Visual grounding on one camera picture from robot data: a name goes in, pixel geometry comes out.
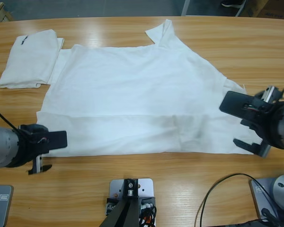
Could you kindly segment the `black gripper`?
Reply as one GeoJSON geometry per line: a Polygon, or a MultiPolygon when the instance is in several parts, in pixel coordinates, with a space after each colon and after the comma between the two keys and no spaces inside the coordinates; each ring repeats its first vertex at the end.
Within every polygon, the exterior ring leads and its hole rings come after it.
{"type": "Polygon", "coordinates": [[[15,156],[14,167],[23,166],[32,161],[32,169],[28,171],[29,175],[43,173],[52,168],[52,165],[43,165],[42,154],[48,152],[45,146],[49,139],[43,136],[48,133],[48,128],[39,124],[20,125],[18,128],[18,152],[15,156]]]}
{"type": "Polygon", "coordinates": [[[260,144],[248,144],[233,139],[234,144],[252,154],[266,157],[270,148],[284,149],[284,90],[274,86],[254,96],[240,94],[241,124],[253,130],[261,139],[260,144]]]}

